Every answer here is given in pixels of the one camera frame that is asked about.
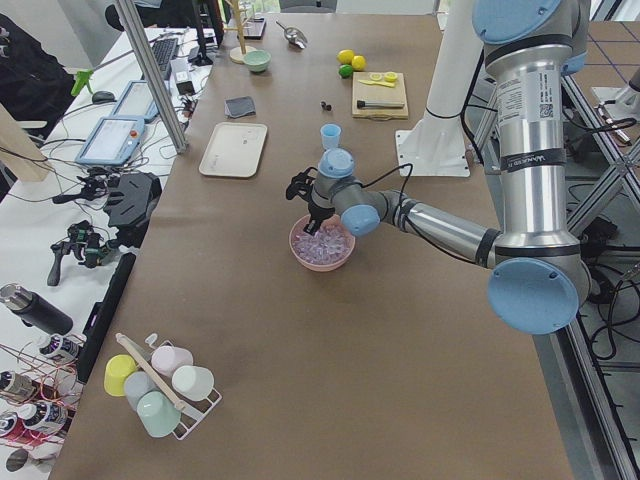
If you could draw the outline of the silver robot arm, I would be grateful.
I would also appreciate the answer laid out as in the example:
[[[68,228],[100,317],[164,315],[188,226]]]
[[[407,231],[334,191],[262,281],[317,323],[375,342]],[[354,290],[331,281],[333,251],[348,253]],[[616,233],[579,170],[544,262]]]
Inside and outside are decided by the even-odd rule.
[[[440,48],[468,38],[472,58],[495,80],[503,227],[495,230],[438,210],[403,191],[370,191],[352,155],[325,152],[291,180],[288,198],[306,201],[308,233],[333,215],[354,235],[381,223],[421,237],[491,272],[488,300],[511,327],[555,332],[576,317],[590,289],[579,240],[567,227],[561,80],[585,63],[586,1],[459,1]]]

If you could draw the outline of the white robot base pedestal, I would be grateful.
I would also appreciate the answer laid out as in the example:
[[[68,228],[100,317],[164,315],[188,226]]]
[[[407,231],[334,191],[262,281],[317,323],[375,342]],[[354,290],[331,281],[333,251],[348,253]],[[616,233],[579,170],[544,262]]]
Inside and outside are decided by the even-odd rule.
[[[451,3],[425,113],[411,130],[396,132],[402,176],[470,175],[462,110],[483,43],[472,26],[472,0]]]

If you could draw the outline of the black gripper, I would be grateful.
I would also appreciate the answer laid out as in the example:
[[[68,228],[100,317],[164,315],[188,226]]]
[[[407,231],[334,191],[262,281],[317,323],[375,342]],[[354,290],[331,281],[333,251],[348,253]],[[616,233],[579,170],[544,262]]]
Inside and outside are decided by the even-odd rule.
[[[311,236],[319,231],[323,221],[334,215],[334,207],[331,202],[317,192],[309,194],[308,211],[310,218],[304,225],[303,231]]]

